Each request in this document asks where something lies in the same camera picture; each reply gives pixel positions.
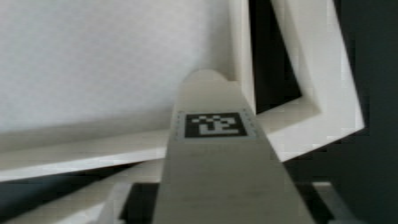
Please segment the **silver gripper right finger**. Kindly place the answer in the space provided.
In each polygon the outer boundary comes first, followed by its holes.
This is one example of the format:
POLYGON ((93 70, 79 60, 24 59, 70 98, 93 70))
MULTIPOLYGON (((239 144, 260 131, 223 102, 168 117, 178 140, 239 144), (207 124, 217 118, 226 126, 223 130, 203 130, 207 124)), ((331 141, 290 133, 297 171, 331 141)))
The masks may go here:
POLYGON ((295 184, 317 224, 363 224, 331 182, 295 184))

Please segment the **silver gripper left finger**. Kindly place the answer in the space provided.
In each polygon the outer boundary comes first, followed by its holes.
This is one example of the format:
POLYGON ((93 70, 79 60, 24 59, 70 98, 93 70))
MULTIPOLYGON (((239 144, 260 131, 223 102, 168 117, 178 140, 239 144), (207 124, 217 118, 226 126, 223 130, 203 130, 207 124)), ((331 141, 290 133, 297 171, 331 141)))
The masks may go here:
POLYGON ((104 224, 153 224, 159 183, 118 183, 104 206, 104 224))

